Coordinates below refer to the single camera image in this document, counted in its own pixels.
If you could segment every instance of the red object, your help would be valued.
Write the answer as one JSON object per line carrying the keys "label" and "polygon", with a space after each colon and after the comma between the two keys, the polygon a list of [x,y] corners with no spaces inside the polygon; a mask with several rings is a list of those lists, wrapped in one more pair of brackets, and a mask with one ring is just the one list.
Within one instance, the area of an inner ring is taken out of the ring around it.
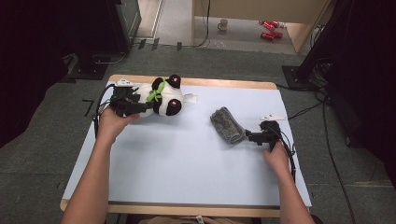
{"label": "red object", "polygon": [[275,26],[275,28],[279,27],[279,22],[278,21],[270,21],[271,24],[273,24],[273,26]]}
{"label": "red object", "polygon": [[268,40],[273,40],[275,38],[275,36],[273,34],[267,34],[265,32],[262,32],[262,38],[268,39]]}
{"label": "red object", "polygon": [[271,22],[269,22],[269,21],[264,21],[264,22],[262,23],[262,25],[263,25],[265,28],[267,28],[268,30],[270,30],[271,32],[273,32],[273,31],[275,30],[275,26],[274,26]]}
{"label": "red object", "polygon": [[282,38],[283,33],[281,33],[281,32],[272,32],[272,35],[273,35],[275,38]]}

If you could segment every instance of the white table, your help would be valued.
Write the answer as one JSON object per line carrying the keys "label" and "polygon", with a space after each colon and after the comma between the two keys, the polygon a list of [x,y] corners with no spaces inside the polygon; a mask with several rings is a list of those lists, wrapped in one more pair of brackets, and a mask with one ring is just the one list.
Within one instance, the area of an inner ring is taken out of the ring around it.
{"label": "white table", "polygon": [[[126,77],[151,83],[155,77]],[[198,95],[179,114],[156,114],[128,125],[113,145],[110,161],[109,213],[202,215],[216,217],[279,217],[274,173],[262,149],[244,141],[226,144],[210,115],[226,106],[244,128],[260,131],[259,117],[287,116],[274,83],[182,78],[182,91]],[[112,91],[104,97],[110,98]],[[293,142],[287,120],[278,122]],[[88,131],[61,201],[64,210],[88,162],[94,143]],[[311,206],[297,155],[296,185]]]}

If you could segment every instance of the panda ear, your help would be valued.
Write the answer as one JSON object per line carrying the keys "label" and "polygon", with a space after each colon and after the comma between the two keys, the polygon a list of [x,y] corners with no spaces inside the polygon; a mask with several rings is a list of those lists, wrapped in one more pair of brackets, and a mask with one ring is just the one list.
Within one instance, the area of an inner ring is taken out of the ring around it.
{"label": "panda ear", "polygon": [[163,83],[163,79],[161,77],[157,77],[151,84],[151,88],[154,90],[158,90],[160,84]]}
{"label": "panda ear", "polygon": [[181,78],[180,76],[173,74],[166,80],[169,85],[171,85],[173,88],[180,89],[180,84],[181,84]]}
{"label": "panda ear", "polygon": [[168,107],[166,108],[167,116],[174,116],[181,110],[181,102],[177,99],[169,101]]}

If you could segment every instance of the forearm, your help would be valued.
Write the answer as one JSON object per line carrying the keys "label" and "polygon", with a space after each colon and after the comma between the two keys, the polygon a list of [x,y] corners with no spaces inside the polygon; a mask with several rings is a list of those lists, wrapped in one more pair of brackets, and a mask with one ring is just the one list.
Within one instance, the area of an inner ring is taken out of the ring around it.
{"label": "forearm", "polygon": [[108,204],[111,143],[98,138],[62,223],[104,223]]}
{"label": "forearm", "polygon": [[280,223],[314,223],[290,172],[278,174],[277,179],[279,182]]}

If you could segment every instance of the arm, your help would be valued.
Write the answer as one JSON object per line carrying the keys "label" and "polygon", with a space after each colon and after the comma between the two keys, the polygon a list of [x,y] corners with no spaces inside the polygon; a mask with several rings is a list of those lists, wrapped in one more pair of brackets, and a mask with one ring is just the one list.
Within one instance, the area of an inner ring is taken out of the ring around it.
{"label": "arm", "polygon": [[265,149],[263,154],[279,183],[280,223],[314,223],[294,184],[289,157],[282,143],[278,141],[272,152]]}
{"label": "arm", "polygon": [[105,109],[90,159],[64,211],[63,224],[105,222],[111,145],[123,128],[138,117],[120,118],[111,108]]}

